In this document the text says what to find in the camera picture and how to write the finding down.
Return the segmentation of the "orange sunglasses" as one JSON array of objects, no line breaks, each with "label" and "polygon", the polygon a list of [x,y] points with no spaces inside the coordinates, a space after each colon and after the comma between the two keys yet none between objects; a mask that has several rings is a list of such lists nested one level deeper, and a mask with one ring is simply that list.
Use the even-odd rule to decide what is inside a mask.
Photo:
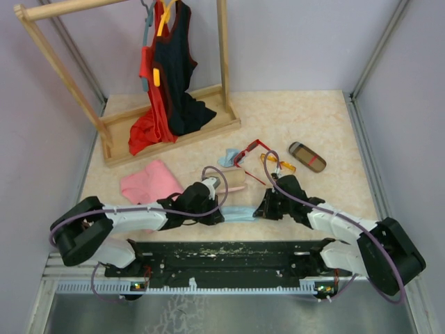
[{"label": "orange sunglasses", "polygon": [[296,172],[296,167],[294,165],[292,165],[286,161],[278,160],[276,158],[276,156],[274,156],[273,154],[270,154],[266,157],[266,155],[264,153],[262,153],[260,155],[260,159],[261,159],[262,163],[265,162],[265,160],[267,160],[268,162],[271,162],[274,165],[275,169],[281,168],[282,172],[290,173],[290,174],[294,174]]}]

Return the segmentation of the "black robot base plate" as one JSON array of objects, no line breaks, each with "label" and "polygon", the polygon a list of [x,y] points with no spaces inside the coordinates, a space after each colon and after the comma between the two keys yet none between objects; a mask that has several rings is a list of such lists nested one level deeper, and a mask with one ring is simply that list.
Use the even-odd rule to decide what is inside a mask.
[{"label": "black robot base plate", "polygon": [[329,269],[318,256],[326,241],[140,242],[128,269],[107,265],[107,278],[140,278],[151,288],[294,288]]}]

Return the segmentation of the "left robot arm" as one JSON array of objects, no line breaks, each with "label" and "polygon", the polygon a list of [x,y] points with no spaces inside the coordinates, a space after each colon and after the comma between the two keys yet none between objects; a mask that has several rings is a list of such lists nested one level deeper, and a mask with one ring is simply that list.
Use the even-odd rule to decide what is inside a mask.
[{"label": "left robot arm", "polygon": [[204,225],[223,222],[216,189],[217,177],[195,182],[183,193],[172,194],[148,205],[104,205],[96,196],[82,200],[50,227],[50,242],[67,267],[88,260],[117,267],[137,276],[144,258],[136,254],[132,241],[113,238],[114,234],[149,230],[171,230],[187,221]]}]

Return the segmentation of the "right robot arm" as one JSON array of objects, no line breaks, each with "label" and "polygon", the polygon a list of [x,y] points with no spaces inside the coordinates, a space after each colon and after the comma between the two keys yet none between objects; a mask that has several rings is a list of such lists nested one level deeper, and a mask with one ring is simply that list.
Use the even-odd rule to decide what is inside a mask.
[{"label": "right robot arm", "polygon": [[253,215],[274,221],[289,215],[296,223],[330,234],[310,259],[318,275],[342,269],[364,276],[380,292],[393,296],[426,268],[397,220],[366,220],[336,210],[321,198],[307,196],[293,175],[275,182]]}]

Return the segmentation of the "pink shirt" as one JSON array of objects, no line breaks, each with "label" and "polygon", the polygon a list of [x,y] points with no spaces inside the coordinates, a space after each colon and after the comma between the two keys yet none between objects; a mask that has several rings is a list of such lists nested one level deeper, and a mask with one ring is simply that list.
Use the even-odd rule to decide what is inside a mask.
[{"label": "pink shirt", "polygon": [[150,204],[167,198],[174,193],[182,193],[183,186],[170,169],[159,159],[146,167],[120,180],[121,194],[133,205]]}]

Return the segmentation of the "light blue cleaning cloth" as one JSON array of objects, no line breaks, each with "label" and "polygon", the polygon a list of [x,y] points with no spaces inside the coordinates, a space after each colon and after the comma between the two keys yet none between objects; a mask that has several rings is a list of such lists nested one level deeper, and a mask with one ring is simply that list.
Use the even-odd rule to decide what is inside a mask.
[{"label": "light blue cleaning cloth", "polygon": [[224,206],[221,213],[226,223],[242,223],[256,221],[255,210],[254,207],[248,206]]}]

